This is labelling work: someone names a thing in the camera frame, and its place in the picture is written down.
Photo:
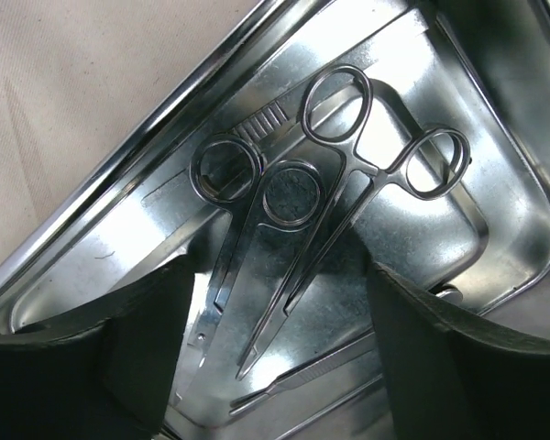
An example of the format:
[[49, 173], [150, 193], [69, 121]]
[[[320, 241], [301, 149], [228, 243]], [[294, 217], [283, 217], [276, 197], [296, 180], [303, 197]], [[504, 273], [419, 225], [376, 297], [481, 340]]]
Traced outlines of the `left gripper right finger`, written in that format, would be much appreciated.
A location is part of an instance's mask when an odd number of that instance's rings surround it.
[[400, 439], [550, 439], [550, 340], [372, 262], [368, 303]]

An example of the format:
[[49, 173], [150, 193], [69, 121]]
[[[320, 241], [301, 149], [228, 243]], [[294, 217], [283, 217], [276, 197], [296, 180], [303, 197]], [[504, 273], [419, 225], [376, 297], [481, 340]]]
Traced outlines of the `stainless steel tray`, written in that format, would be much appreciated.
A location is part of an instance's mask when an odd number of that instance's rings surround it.
[[[312, 222], [297, 232], [255, 230], [203, 365], [166, 411], [181, 439], [381, 439], [389, 415], [376, 348], [237, 417], [230, 402], [369, 331], [365, 256], [486, 314], [550, 274], [550, 1], [262, 1], [26, 242], [0, 283], [0, 332], [101, 297], [180, 254], [199, 259], [186, 339], [204, 304], [230, 215], [201, 199], [183, 214], [147, 212], [149, 178], [191, 135], [229, 129], [278, 98], [301, 94], [321, 70], [351, 64], [374, 100], [357, 146], [387, 167], [425, 128], [444, 124], [468, 139], [461, 183], [433, 202], [389, 186], [336, 241], [321, 271], [252, 370], [237, 362]], [[297, 122], [257, 146], [265, 162], [301, 160], [331, 185], [342, 166]], [[337, 137], [355, 123], [361, 92], [347, 74], [312, 100], [311, 123]], [[431, 139], [411, 163], [428, 190], [452, 153]], [[235, 148], [211, 150], [202, 174], [217, 191], [250, 177]], [[305, 175], [273, 179], [275, 215], [297, 220], [314, 203]]]

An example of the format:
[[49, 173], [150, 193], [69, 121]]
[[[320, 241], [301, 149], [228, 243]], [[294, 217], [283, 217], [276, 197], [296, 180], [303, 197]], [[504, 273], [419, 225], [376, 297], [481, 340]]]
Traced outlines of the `beige cloth wrap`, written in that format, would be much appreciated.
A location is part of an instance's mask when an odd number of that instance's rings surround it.
[[27, 238], [256, 7], [0, 1], [0, 283]]

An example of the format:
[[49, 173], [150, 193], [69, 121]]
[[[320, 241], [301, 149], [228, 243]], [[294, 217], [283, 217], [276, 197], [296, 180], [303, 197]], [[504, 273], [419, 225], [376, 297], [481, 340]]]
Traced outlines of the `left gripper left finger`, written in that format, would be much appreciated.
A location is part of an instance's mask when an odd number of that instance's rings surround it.
[[0, 439], [150, 439], [163, 426], [193, 296], [185, 256], [0, 334]]

